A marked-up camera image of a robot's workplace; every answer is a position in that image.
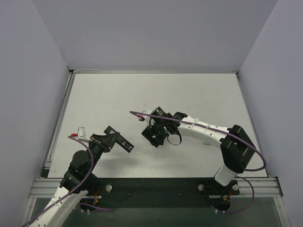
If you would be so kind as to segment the dark AAA battery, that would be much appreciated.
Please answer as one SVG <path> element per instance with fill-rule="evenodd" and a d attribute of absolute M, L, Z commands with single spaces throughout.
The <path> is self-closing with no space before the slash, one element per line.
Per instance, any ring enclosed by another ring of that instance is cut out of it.
<path fill-rule="evenodd" d="M 125 150 L 130 151 L 132 149 L 132 146 L 126 141 L 123 142 L 123 146 L 124 146 Z"/>

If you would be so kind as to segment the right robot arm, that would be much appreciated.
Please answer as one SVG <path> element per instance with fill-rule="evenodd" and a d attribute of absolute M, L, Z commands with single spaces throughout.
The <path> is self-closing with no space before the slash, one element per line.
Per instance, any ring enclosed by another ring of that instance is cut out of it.
<path fill-rule="evenodd" d="M 222 153 L 223 165 L 214 179 L 221 186 L 227 186 L 235 176 L 242 174 L 255 154 L 256 147 L 245 130 L 238 125 L 231 128 L 219 127 L 201 122 L 185 113 L 176 112 L 171 115 L 160 107 L 144 111 L 138 118 L 147 123 L 142 135 L 154 147 L 163 145 L 170 135 L 177 135 L 180 139 L 191 137 L 218 148 Z"/>

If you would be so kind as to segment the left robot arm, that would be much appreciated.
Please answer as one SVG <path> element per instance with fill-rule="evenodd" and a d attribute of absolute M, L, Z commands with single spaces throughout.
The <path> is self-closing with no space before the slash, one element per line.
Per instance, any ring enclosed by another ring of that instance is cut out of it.
<path fill-rule="evenodd" d="M 61 227 L 84 196 L 98 191 L 98 178 L 92 171 L 102 154 L 110 152 L 120 141 L 120 133 L 93 134 L 89 139 L 82 139 L 79 135 L 72 134 L 68 138 L 85 149 L 74 153 L 51 200 L 40 213 L 23 224 L 24 227 Z"/>

